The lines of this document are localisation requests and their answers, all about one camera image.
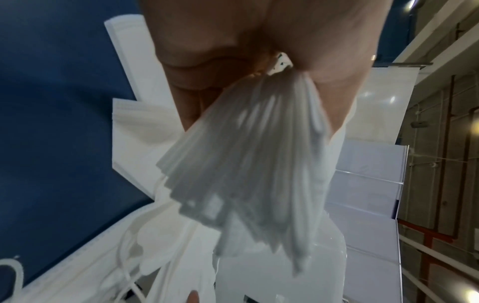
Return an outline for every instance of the hand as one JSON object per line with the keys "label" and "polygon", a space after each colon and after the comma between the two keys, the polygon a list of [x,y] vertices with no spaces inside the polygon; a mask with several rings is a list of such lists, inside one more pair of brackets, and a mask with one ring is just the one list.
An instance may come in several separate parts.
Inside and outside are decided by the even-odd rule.
{"label": "hand", "polygon": [[392,0],[140,0],[183,127],[280,51],[309,72],[333,132],[373,63]]}
{"label": "hand", "polygon": [[200,303],[200,297],[198,296],[197,291],[191,291],[186,303]]}

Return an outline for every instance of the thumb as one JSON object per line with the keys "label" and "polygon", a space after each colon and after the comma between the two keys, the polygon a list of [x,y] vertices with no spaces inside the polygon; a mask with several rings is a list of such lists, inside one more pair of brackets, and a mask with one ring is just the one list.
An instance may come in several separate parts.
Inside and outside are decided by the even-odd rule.
{"label": "thumb", "polygon": [[200,297],[197,291],[191,291],[186,303],[200,303]]}

